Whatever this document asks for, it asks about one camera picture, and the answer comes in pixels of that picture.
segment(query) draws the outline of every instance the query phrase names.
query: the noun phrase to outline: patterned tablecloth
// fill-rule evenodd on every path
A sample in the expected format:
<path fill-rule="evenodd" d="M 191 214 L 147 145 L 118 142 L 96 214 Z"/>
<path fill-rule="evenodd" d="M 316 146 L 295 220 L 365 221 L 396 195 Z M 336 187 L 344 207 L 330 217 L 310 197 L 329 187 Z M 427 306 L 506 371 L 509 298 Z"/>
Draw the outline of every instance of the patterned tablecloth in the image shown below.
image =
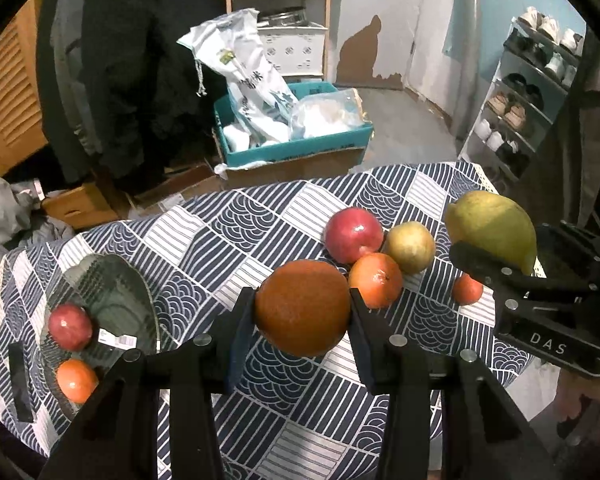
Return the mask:
<path fill-rule="evenodd" d="M 405 279 L 400 298 L 378 311 L 395 333 L 442 353 L 473 348 L 509 384 L 529 355 L 493 338 L 491 290 L 458 306 L 450 284 L 442 222 L 447 204 L 472 189 L 493 190 L 481 168 L 466 162 L 386 166 L 365 173 L 211 193 L 167 213 L 120 221 L 69 242 L 13 251 L 0 265 L 0 420 L 28 446 L 48 454 L 69 421 L 49 392 L 40 362 L 46 298 L 67 268 L 90 253 L 115 253 L 144 276 L 154 298 L 162 348 L 204 332 L 231 308 L 243 286 L 257 287 L 290 260 L 330 261 L 320 243 L 327 220 L 346 206 L 373 212 L 385 229 L 422 222 L 436 239 L 434 263 Z M 36 420 L 17 421 L 8 371 L 9 343 L 22 341 L 30 367 Z M 169 396 L 159 407 L 158 471 L 171 478 Z M 388 398 L 360 384 L 345 336 L 321 358 L 295 358 L 263 338 L 254 341 L 237 391 L 214 399 L 227 478 L 352 479 L 378 458 Z M 432 437 L 441 432 L 438 392 L 431 394 Z"/>

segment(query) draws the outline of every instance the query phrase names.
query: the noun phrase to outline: brown shoe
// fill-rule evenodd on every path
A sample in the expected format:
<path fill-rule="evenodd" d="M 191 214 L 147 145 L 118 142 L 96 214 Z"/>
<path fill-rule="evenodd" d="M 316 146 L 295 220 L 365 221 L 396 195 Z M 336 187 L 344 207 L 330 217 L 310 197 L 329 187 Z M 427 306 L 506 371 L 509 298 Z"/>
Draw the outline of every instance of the brown shoe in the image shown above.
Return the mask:
<path fill-rule="evenodd" d="M 525 126 L 526 122 L 526 112 L 523 105 L 514 104 L 511 110 L 504 116 L 504 121 L 519 132 Z"/>
<path fill-rule="evenodd" d="M 507 97 L 502 92 L 498 92 L 487 101 L 487 106 L 502 117 L 507 111 Z"/>

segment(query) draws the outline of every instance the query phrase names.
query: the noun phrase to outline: drawstring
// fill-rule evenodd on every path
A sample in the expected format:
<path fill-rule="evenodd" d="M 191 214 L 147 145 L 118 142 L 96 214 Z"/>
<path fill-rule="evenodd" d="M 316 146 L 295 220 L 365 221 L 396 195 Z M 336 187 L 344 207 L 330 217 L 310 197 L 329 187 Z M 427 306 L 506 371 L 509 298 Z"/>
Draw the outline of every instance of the drawstring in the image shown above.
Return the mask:
<path fill-rule="evenodd" d="M 198 92 L 196 93 L 198 94 L 198 97 L 202 97 L 203 95 L 206 95 L 205 85 L 202 82 L 202 63 L 195 57 L 194 62 L 196 64 L 196 72 L 198 72 Z"/>

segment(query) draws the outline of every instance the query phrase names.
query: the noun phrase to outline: black robotic device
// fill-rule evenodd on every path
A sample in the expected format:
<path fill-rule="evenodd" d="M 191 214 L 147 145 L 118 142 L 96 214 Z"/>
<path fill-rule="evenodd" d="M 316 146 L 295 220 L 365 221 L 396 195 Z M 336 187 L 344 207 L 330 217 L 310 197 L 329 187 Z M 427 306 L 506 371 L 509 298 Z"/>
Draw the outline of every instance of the black robotic device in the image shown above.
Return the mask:
<path fill-rule="evenodd" d="M 539 246 L 560 254 L 581 278 L 533 278 L 467 243 L 451 247 L 456 267 L 494 290 L 494 335 L 560 367 L 600 377 L 600 239 L 567 224 L 542 225 Z M 390 403 L 377 480 L 422 480 L 429 464 L 429 398 L 443 395 L 443 478 L 557 478 L 552 460 L 513 400 L 471 349 L 424 351 L 394 335 L 351 289 L 348 328 L 360 379 Z M 104 377 L 51 454 L 40 480 L 157 477 L 158 391 L 171 389 L 175 480 L 224 478 L 211 394 L 240 380 L 254 332 L 255 291 L 208 333 L 145 356 L 128 350 Z"/>

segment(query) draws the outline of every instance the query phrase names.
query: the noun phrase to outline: door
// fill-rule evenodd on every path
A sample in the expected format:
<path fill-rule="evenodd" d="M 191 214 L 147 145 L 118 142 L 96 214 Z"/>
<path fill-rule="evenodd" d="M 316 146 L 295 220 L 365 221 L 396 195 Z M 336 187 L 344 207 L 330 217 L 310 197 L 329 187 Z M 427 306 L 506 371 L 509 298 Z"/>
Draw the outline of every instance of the door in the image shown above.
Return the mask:
<path fill-rule="evenodd" d="M 336 83 L 402 89 L 422 0 L 332 0 Z"/>
<path fill-rule="evenodd" d="M 36 83 L 36 8 L 29 0 L 0 35 L 0 174 L 45 145 Z"/>

